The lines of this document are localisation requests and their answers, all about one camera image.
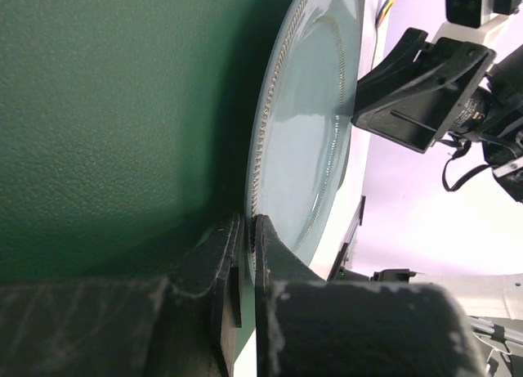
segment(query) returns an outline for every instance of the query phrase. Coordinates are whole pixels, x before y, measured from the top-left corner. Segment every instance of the green textured surface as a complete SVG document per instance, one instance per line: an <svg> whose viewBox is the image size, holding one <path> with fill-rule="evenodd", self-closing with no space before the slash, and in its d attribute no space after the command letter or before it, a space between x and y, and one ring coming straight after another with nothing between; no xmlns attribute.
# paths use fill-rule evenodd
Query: green textured surface
<svg viewBox="0 0 523 377"><path fill-rule="evenodd" d="M292 0L0 0L0 280L172 270L241 209Z"/></svg>
<svg viewBox="0 0 523 377"><path fill-rule="evenodd" d="M245 212L248 218L269 216L306 265L324 234L349 155L359 17L357 0L294 0L254 121Z"/></svg>

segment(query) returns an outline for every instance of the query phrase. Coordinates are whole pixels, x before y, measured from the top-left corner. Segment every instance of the plate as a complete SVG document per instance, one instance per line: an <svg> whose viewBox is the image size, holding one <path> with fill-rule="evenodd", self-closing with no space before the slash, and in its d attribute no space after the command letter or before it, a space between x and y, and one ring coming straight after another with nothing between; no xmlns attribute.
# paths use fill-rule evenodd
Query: plate
<svg viewBox="0 0 523 377"><path fill-rule="evenodd" d="M357 0L294 0L266 71L249 153L245 209L268 215L310 264L348 155L360 58ZM250 269L254 273L254 250Z"/></svg>

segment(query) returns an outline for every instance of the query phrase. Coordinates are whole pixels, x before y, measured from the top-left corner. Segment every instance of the black cable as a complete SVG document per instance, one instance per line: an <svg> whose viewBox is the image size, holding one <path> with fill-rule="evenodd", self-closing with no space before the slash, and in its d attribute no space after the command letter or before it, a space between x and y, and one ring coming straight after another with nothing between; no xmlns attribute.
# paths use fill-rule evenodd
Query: black cable
<svg viewBox="0 0 523 377"><path fill-rule="evenodd" d="M438 142L440 142L441 144L443 144L445 146L449 146L450 148L456 148L458 150L465 149L462 138L455 136L453 134L449 134L449 137L452 140L441 139L441 140L438 140Z"/></svg>
<svg viewBox="0 0 523 377"><path fill-rule="evenodd" d="M470 170L468 173L463 175L461 178L458 179L456 183L454 183L452 186L449 186L449 183L447 182L447 167L449 166L450 162L453 160L462 158L465 156L468 151L471 149L472 143L470 141L466 141L461 148L458 148L452 157L445 163L445 166L443 167L443 173L441 174L441 182L443 183L443 187L446 191L458 191L465 183L467 183L471 178L475 177L477 174L481 173L483 170L486 170L487 168L491 168L489 164L482 164L479 165L472 170Z"/></svg>
<svg viewBox="0 0 523 377"><path fill-rule="evenodd" d="M481 134L478 137L482 142L494 144L495 146L501 146L502 148L511 151L512 155L514 156L514 159L519 158L523 154L523 151L516 143L507 142L502 138L490 136L488 134Z"/></svg>
<svg viewBox="0 0 523 377"><path fill-rule="evenodd" d="M512 351L507 346L507 342L506 341L502 341L502 345L505 346L505 349L507 350L507 352L509 354L512 354ZM503 360L503 363L505 364L505 366L508 369L508 372L510 373L510 375L512 377L514 377L514 364L512 363L512 359L510 358L510 355L503 354L502 352L500 354L501 354L501 359Z"/></svg>

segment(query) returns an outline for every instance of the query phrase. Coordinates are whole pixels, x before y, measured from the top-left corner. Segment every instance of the black mount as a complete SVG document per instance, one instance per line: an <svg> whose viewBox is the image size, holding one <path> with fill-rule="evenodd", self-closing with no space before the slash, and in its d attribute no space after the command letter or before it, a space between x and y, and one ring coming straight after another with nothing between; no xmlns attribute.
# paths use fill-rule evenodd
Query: black mount
<svg viewBox="0 0 523 377"><path fill-rule="evenodd" d="M407 29L356 90L352 123L417 152L451 128L485 77L495 52L475 43Z"/></svg>
<svg viewBox="0 0 523 377"><path fill-rule="evenodd" d="M231 376L244 249L234 214L165 276L1 284L0 375Z"/></svg>

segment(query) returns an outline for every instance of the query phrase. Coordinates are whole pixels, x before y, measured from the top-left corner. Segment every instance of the white surface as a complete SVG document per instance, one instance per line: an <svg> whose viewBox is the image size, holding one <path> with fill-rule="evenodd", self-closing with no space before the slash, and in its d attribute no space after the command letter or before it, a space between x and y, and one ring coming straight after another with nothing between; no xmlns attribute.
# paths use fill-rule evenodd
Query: white surface
<svg viewBox="0 0 523 377"><path fill-rule="evenodd" d="M444 20L445 0L397 0L391 9L386 51L408 27L424 29L430 38ZM521 45L522 28L520 13L494 47L498 61ZM364 223L352 263L355 271L372 274L407 267L432 275L521 272L523 204L515 203L489 171L458 192L445 192L441 171L453 151L436 144L420 155L380 137L371 138ZM481 163L481 146L476 145L449 166L449 182Z"/></svg>
<svg viewBox="0 0 523 377"><path fill-rule="evenodd" d="M410 283L446 288L468 316L523 320L523 273L496 276L416 275Z"/></svg>
<svg viewBox="0 0 523 377"><path fill-rule="evenodd" d="M463 27L462 25L444 22L432 42L435 43L439 38L451 38L462 42L482 44L487 47L494 47L503 31L508 27L508 16L498 15L479 29Z"/></svg>
<svg viewBox="0 0 523 377"><path fill-rule="evenodd" d="M379 2L380 0L365 0L360 76L370 70L373 47L376 43L376 35L373 27ZM380 33L383 32L383 34L378 38L376 61L381 59L380 55L385 46L384 39L386 37L386 31L387 21L384 21L380 28ZM351 219L360 203L368 150L369 134L353 128L351 131L349 161L346 169L347 175L344 183L336 194L324 235L311 262L311 269L324 279L329 275L337 252L345 240L346 231L349 228ZM235 362L236 377L254 377L255 375L256 332L251 335Z"/></svg>

